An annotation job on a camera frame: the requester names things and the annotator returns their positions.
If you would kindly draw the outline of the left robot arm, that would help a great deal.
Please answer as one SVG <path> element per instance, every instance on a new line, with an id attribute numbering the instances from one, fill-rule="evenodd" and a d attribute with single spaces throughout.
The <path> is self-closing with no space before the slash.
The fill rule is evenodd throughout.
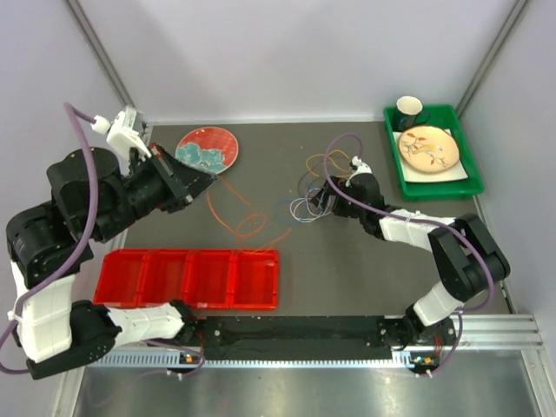
<path id="1" fill-rule="evenodd" d="M 91 242 L 105 243 L 155 210 L 186 208 L 215 174 L 177 161 L 153 144 L 129 153 L 129 173 L 103 148 L 77 150 L 48 168 L 51 198 L 15 215 L 6 239 L 17 301 L 10 335 L 26 355 L 25 373 L 40 380 L 100 360 L 112 349 L 146 341 L 190 343 L 197 321 L 183 301 L 154 308 L 111 308 L 73 301 Z"/>

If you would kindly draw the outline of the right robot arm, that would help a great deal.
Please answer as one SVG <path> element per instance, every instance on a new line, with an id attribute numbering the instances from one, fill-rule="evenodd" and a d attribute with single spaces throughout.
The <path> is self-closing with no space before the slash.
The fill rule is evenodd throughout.
<path id="1" fill-rule="evenodd" d="M 333 176 L 310 201 L 317 209 L 358 220 L 377 239 L 432 254 L 440 280 L 407 308 L 398 345 L 428 342 L 438 323 L 510 275 L 509 261 L 477 215 L 434 217 L 390 205 L 370 173 Z"/>

